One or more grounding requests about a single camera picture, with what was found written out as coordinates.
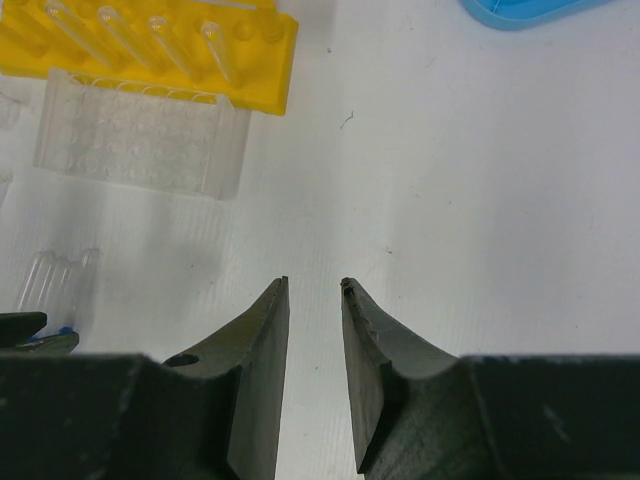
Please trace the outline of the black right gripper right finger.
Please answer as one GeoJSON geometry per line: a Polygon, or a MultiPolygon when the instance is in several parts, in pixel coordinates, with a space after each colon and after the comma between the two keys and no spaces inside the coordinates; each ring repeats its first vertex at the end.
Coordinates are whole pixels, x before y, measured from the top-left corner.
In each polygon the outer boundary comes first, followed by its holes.
{"type": "Polygon", "coordinates": [[[457,357],[341,283],[357,471],[367,479],[635,479],[635,355],[457,357]]]}

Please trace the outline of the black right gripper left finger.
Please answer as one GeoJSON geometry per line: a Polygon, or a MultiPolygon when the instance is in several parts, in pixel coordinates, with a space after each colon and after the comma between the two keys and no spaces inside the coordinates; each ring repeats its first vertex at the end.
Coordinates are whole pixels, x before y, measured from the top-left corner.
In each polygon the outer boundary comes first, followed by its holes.
{"type": "MultiPolygon", "coordinates": [[[[21,344],[46,337],[42,330],[21,344]]],[[[288,333],[282,277],[244,313],[161,363],[1,344],[1,475],[271,479],[288,333]]]]}

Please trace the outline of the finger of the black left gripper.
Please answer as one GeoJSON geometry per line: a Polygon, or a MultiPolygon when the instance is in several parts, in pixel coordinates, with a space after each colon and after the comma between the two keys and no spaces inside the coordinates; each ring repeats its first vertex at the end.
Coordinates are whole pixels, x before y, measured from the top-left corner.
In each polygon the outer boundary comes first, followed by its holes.
{"type": "Polygon", "coordinates": [[[17,346],[18,353],[29,354],[70,354],[79,344],[77,332],[69,331],[37,338],[17,346]]]}
{"type": "Polygon", "coordinates": [[[26,342],[47,325],[43,312],[12,312],[0,314],[0,341],[2,345],[26,342]]]}

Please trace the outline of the clear test tube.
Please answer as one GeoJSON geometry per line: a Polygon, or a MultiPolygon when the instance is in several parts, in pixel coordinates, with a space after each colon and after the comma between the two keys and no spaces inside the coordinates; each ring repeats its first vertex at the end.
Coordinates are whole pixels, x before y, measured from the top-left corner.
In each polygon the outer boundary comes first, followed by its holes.
{"type": "Polygon", "coordinates": [[[200,28],[200,35],[225,81],[235,87],[238,82],[238,76],[230,47],[224,38],[221,27],[215,22],[205,22],[200,28]]]}

